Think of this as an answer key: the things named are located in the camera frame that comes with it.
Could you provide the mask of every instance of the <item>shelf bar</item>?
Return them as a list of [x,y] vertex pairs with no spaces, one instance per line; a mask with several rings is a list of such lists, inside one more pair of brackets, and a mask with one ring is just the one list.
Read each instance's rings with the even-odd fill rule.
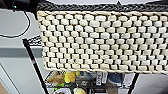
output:
[[25,48],[26,48],[26,50],[27,50],[27,52],[29,54],[29,57],[30,57],[30,59],[32,61],[32,64],[33,64],[34,69],[35,69],[35,71],[36,71],[36,73],[38,75],[38,78],[39,78],[39,80],[41,82],[41,85],[42,85],[42,88],[44,89],[45,94],[49,94],[48,90],[46,88],[46,84],[43,81],[42,75],[40,73],[40,70],[39,70],[38,65],[36,63],[36,60],[34,58],[33,52],[32,52],[32,50],[30,48],[30,44],[29,44],[28,40],[27,39],[23,39],[23,44],[24,44],[24,46],[25,46]]

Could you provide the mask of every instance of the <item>black cord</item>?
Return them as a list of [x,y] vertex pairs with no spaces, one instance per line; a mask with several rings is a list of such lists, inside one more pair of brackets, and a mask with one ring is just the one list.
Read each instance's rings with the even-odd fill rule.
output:
[[21,33],[21,34],[19,34],[19,35],[15,35],[15,36],[8,36],[8,35],[1,35],[1,34],[0,34],[0,37],[16,38],[16,37],[20,37],[20,36],[24,35],[24,34],[29,30],[29,28],[30,28],[30,18],[29,18],[29,16],[26,14],[25,11],[24,11],[24,14],[25,14],[25,16],[26,16],[26,18],[27,18],[27,20],[28,20],[28,26],[27,26],[27,28],[25,29],[25,31],[24,31],[23,33]]

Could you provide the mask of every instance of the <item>gray surface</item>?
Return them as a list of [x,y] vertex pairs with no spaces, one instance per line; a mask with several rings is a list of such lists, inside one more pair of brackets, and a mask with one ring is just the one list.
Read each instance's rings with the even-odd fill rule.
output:
[[[35,58],[41,58],[42,49],[33,48]],[[25,48],[0,48],[0,58],[29,58]]]
[[[36,58],[43,78],[49,71],[45,70],[41,58]],[[29,58],[0,58],[1,64],[18,88],[20,94],[44,94],[38,76]]]

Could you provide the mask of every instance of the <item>green fruit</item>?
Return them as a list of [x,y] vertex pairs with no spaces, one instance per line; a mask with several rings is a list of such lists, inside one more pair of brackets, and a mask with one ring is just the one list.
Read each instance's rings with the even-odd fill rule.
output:
[[80,71],[75,72],[76,76],[80,76]]

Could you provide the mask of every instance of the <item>white wall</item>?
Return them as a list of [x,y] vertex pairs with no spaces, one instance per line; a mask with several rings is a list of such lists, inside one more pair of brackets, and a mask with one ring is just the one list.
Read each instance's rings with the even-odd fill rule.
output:
[[[52,2],[62,4],[93,4],[93,3],[116,3],[117,0],[51,0]],[[126,3],[144,3],[146,0],[120,0],[122,4]],[[39,35],[38,23],[34,15],[28,13],[31,18],[31,27],[28,32],[16,39],[6,39],[0,37],[0,48],[23,48],[21,39],[31,38]],[[27,19],[23,12],[9,10],[0,10],[0,34],[17,35],[27,27]],[[42,60],[37,59],[42,75],[45,78],[48,71],[44,70]],[[29,58],[0,58],[0,62],[5,67],[10,77],[16,84],[21,94],[44,94],[40,86],[37,75],[30,63]],[[168,76],[165,75],[140,75],[133,94],[168,94]],[[119,90],[119,94],[126,94],[127,90]]]

